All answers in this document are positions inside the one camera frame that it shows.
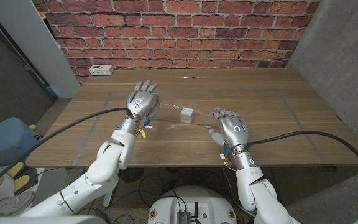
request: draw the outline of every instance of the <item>gray wall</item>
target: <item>gray wall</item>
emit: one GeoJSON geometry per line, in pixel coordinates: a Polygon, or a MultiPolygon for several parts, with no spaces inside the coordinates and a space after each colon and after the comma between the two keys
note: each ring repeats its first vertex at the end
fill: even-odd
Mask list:
{"type": "MultiPolygon", "coordinates": [[[[287,67],[296,68],[358,136],[358,1],[323,0],[287,67]]],[[[303,223],[353,223],[358,175],[287,209],[303,223]]]]}
{"type": "Polygon", "coordinates": [[[358,136],[358,1],[322,1],[287,67],[358,136]]]}

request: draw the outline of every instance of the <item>yellow object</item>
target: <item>yellow object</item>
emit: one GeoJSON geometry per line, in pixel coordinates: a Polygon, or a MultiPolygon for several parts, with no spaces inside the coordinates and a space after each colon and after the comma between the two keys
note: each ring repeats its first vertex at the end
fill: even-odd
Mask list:
{"type": "Polygon", "coordinates": [[[24,167],[23,162],[18,162],[14,167],[12,167],[7,174],[10,175],[12,178],[24,167]]]}
{"type": "Polygon", "coordinates": [[[35,130],[37,129],[36,125],[34,125],[34,124],[31,124],[31,125],[29,126],[29,128],[30,128],[31,130],[33,130],[33,131],[35,131],[35,130]]]}
{"type": "Polygon", "coordinates": [[[19,177],[18,179],[16,179],[14,181],[15,183],[15,192],[19,189],[21,189],[23,186],[25,186],[30,180],[30,176],[29,175],[23,175],[21,177],[19,177]]]}
{"type": "Polygon", "coordinates": [[[143,129],[140,130],[140,133],[142,133],[143,138],[146,138],[146,133],[144,133],[143,129]]]}

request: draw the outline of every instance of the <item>white wire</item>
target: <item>white wire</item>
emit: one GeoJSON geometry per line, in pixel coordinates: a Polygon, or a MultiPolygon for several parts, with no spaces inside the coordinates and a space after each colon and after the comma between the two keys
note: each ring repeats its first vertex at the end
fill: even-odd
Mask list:
{"type": "Polygon", "coordinates": [[[226,171],[224,171],[224,168],[223,168],[223,167],[222,167],[222,170],[223,170],[224,176],[226,177],[227,182],[229,183],[230,192],[231,192],[231,196],[232,196],[232,198],[233,198],[234,203],[235,203],[242,211],[248,213],[248,214],[249,214],[250,216],[252,216],[252,217],[255,217],[254,214],[248,212],[247,210],[245,210],[244,208],[242,208],[242,207],[236,202],[236,200],[234,199],[233,190],[231,189],[231,184],[230,184],[229,178],[228,178],[227,175],[226,175],[226,171]]]}

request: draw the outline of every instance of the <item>wooden table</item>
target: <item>wooden table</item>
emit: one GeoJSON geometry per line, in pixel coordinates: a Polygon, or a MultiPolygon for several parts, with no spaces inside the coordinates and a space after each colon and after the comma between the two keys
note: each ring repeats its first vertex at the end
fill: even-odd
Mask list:
{"type": "MultiPolygon", "coordinates": [[[[110,77],[89,77],[50,128],[53,131],[88,114],[126,105],[140,80],[159,83],[160,111],[138,136],[131,167],[220,167],[223,162],[206,125],[219,131],[208,113],[215,106],[238,112],[249,126],[249,140],[299,130],[326,131],[358,139],[294,69],[116,70],[110,77]],[[194,109],[191,124],[180,122],[183,107],[194,109]]],[[[103,142],[121,123],[124,111],[89,119],[55,136],[27,159],[31,167],[88,167],[103,142]]],[[[358,165],[348,148],[324,136],[295,136],[252,146],[260,166],[358,165]]]]}

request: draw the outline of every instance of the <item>yellow tag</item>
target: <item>yellow tag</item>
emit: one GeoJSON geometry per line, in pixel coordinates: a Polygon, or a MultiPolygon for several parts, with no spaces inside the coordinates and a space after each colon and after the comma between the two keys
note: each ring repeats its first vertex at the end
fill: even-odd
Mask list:
{"type": "Polygon", "coordinates": [[[143,129],[140,130],[140,133],[142,133],[143,138],[146,138],[146,133],[144,133],[143,129]]]}

